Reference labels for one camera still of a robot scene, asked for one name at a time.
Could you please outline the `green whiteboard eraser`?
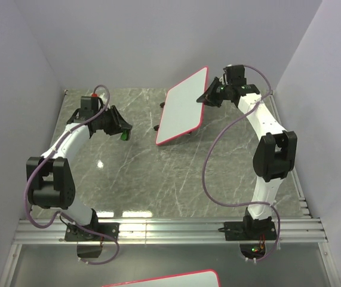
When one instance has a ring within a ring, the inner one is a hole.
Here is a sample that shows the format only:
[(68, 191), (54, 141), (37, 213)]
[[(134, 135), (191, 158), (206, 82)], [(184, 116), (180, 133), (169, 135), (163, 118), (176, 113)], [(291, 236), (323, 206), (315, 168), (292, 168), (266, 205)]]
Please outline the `green whiteboard eraser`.
[(120, 140), (122, 141), (128, 141), (130, 139), (130, 131), (124, 130), (121, 134)]

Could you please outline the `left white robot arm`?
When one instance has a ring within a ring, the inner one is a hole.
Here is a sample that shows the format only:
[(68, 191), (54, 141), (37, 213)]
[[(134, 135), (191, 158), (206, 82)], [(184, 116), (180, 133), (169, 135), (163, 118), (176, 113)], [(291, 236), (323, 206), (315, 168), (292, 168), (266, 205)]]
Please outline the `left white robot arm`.
[(26, 162), (23, 200), (30, 223), (40, 229), (48, 228), (53, 221), (38, 224), (30, 214), (31, 208), (53, 209), (55, 216), (60, 215), (76, 226), (85, 240), (96, 239), (101, 234), (96, 211), (76, 197), (70, 163), (96, 131), (102, 130), (109, 136), (120, 135), (121, 140), (127, 141), (131, 129), (114, 105), (89, 110), (78, 108), (53, 146)]

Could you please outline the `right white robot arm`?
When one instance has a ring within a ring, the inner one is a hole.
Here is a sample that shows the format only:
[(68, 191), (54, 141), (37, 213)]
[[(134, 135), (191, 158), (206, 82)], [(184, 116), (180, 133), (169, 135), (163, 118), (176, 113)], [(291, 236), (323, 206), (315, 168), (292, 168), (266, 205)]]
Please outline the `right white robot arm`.
[(242, 231), (249, 239), (272, 229), (272, 205), (280, 185), (293, 170), (296, 157), (297, 135), (277, 122), (264, 99), (257, 87), (247, 84), (244, 78), (226, 81), (214, 78), (197, 100), (216, 107), (225, 100), (231, 101), (251, 124), (259, 140), (253, 156), (256, 185), (242, 223)]

